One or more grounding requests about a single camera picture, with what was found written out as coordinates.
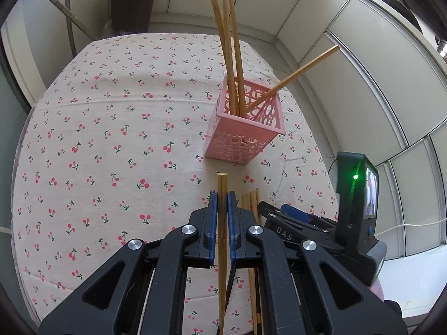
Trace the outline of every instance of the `white tablecloth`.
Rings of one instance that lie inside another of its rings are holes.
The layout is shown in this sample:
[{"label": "white tablecloth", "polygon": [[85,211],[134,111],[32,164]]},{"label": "white tablecloth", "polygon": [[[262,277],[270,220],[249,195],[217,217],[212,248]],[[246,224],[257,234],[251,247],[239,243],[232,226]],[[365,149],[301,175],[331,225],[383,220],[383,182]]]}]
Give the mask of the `white tablecloth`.
[{"label": "white tablecloth", "polygon": [[[241,43],[248,79],[271,68]],[[40,321],[121,245],[187,223],[229,173],[238,196],[337,219],[334,190],[303,114],[280,91],[286,136],[246,166],[204,159],[224,63],[213,35],[139,34],[96,41],[33,108],[17,150],[13,243],[30,312]],[[218,268],[191,269],[184,334],[214,335]],[[246,270],[238,270],[225,334],[252,330]],[[82,321],[73,314],[73,321]]]}]

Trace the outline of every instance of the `black cable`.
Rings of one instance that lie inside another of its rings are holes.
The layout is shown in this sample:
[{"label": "black cable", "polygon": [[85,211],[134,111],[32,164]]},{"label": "black cable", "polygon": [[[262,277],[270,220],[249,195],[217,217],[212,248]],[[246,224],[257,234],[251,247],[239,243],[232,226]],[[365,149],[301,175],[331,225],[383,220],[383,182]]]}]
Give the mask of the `black cable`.
[{"label": "black cable", "polygon": [[[228,277],[227,290],[225,292],[225,311],[227,311],[228,303],[230,302],[231,290],[233,289],[234,279],[236,278],[236,266],[231,266],[230,276]],[[217,327],[216,335],[220,333],[220,325]]]},{"label": "black cable", "polygon": [[334,164],[334,162],[336,162],[337,161],[337,159],[335,159],[334,161],[332,161],[332,164],[331,164],[331,166],[329,166],[329,170],[328,170],[328,175],[329,175],[329,172],[331,171],[331,169],[332,169],[332,165]]}]

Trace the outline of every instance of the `trash can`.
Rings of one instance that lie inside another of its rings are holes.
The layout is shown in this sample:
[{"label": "trash can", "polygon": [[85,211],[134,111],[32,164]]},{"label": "trash can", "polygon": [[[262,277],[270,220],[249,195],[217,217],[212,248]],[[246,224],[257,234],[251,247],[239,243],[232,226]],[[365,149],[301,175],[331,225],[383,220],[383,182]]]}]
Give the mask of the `trash can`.
[{"label": "trash can", "polygon": [[110,0],[115,32],[148,32],[154,0]]}]

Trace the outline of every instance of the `cable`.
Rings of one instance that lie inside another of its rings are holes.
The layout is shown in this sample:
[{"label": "cable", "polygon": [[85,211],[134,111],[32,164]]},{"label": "cable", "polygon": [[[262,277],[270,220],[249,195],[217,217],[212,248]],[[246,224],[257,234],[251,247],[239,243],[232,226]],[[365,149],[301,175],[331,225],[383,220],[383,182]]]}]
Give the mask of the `cable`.
[{"label": "cable", "polygon": [[332,169],[332,165],[334,164],[334,162],[336,162],[337,161],[337,159],[335,159],[334,161],[332,161],[332,164],[331,164],[331,166],[329,166],[329,170],[328,170],[328,175],[329,175],[329,172],[331,171],[331,169]]},{"label": "cable", "polygon": [[425,227],[425,226],[433,226],[435,224],[442,223],[443,221],[446,221],[446,220],[447,220],[447,218],[444,218],[444,219],[441,219],[441,220],[439,220],[439,221],[437,221],[435,223],[426,223],[426,224],[399,224],[398,226],[394,226],[394,227],[392,227],[390,229],[384,230],[383,232],[377,233],[375,235],[381,235],[383,233],[386,233],[386,232],[388,232],[390,230],[393,230],[393,229],[396,229],[396,228],[399,228],[399,227]]}]

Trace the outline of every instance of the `white cable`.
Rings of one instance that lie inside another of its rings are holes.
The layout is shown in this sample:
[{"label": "white cable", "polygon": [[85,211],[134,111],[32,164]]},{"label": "white cable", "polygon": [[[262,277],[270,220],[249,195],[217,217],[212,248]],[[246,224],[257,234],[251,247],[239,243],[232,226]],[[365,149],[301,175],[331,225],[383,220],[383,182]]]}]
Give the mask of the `white cable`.
[{"label": "white cable", "polygon": [[394,227],[392,227],[390,229],[384,230],[383,232],[376,233],[375,235],[381,235],[383,233],[386,233],[386,232],[388,232],[390,230],[393,230],[393,229],[396,229],[396,228],[399,228],[399,227],[425,227],[425,226],[433,226],[435,224],[442,223],[443,221],[446,221],[446,220],[447,220],[447,218],[444,218],[444,219],[441,219],[441,220],[439,220],[439,221],[437,221],[435,223],[426,223],[426,224],[399,224],[398,226],[394,226]]}]

